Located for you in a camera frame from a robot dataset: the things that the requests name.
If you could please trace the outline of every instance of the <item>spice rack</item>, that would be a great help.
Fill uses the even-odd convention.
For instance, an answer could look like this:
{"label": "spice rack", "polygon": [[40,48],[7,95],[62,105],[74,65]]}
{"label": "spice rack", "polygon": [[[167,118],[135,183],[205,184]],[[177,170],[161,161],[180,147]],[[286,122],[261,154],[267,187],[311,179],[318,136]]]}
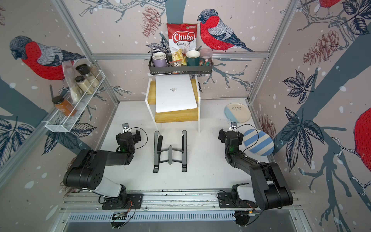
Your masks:
{"label": "spice rack", "polygon": [[71,95],[69,94],[66,99],[71,102],[71,104],[74,106],[73,111],[76,110],[76,113],[74,116],[71,114],[69,116],[65,116],[60,110],[57,110],[54,115],[47,121],[45,127],[48,128],[52,132],[70,132],[75,123],[80,119],[82,113],[84,112],[86,106],[96,93],[96,91],[99,89],[101,83],[104,81],[106,76],[104,73],[100,70],[97,77],[101,76],[102,79],[99,81],[99,85],[94,89],[93,94],[86,94],[86,91],[84,92],[83,96],[77,103],[72,103]]}
{"label": "spice rack", "polygon": [[[168,54],[166,54],[166,59],[169,63],[171,61]],[[152,62],[152,57],[148,64],[151,75],[165,75],[172,74],[172,72],[180,72],[179,74],[211,74],[213,71],[213,66],[180,66],[180,67],[155,67]]]}

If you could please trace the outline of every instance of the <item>laptop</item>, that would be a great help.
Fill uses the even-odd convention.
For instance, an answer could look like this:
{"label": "laptop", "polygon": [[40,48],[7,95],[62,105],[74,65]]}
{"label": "laptop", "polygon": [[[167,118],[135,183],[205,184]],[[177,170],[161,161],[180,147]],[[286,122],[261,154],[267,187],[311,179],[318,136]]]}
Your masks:
{"label": "laptop", "polygon": [[156,76],[156,112],[197,108],[189,75]]}

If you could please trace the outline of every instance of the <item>blue and white plate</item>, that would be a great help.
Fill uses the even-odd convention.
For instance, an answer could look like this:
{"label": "blue and white plate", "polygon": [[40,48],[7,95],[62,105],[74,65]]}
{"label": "blue and white plate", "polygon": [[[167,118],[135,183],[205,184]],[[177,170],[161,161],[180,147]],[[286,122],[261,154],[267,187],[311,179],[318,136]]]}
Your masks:
{"label": "blue and white plate", "polygon": [[246,147],[250,147],[249,151],[258,156],[267,156],[273,152],[275,144],[272,138],[266,134],[264,131],[257,130],[259,133],[259,140],[253,145],[257,140],[257,132],[255,129],[250,129],[243,134],[243,143]]}
{"label": "blue and white plate", "polygon": [[226,117],[237,123],[247,122],[251,117],[251,112],[247,106],[241,103],[231,103],[224,108],[224,114]]}

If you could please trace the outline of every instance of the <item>chip bag logo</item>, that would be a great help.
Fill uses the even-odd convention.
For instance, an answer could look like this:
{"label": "chip bag logo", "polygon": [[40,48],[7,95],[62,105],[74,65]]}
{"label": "chip bag logo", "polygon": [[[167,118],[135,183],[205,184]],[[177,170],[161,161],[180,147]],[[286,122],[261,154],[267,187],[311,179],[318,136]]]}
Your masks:
{"label": "chip bag logo", "polygon": [[194,32],[187,32],[187,31],[177,31],[173,34],[173,41],[188,41],[192,42],[195,39]]}

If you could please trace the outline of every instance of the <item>black mounting plate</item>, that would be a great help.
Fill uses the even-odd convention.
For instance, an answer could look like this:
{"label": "black mounting plate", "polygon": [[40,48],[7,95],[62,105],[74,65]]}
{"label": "black mounting plate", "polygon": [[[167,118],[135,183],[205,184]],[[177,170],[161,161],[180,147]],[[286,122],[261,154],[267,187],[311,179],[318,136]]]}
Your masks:
{"label": "black mounting plate", "polygon": [[[133,193],[133,194],[128,193],[127,197],[131,198],[133,200],[133,204],[135,205],[135,209],[140,209],[140,207],[142,205],[143,194],[141,194],[141,193]],[[118,200],[117,198],[115,198],[115,199],[105,198],[104,201],[103,201],[103,204],[102,204],[102,209],[128,209],[129,207],[130,207],[130,204],[126,204],[124,206],[123,202],[121,200]]]}
{"label": "black mounting plate", "polygon": [[257,208],[258,207],[255,202],[251,202],[249,200],[241,201],[239,204],[233,204],[231,193],[220,192],[220,193],[218,193],[218,198],[219,198],[219,208],[221,208],[221,209],[251,208],[251,207]]}

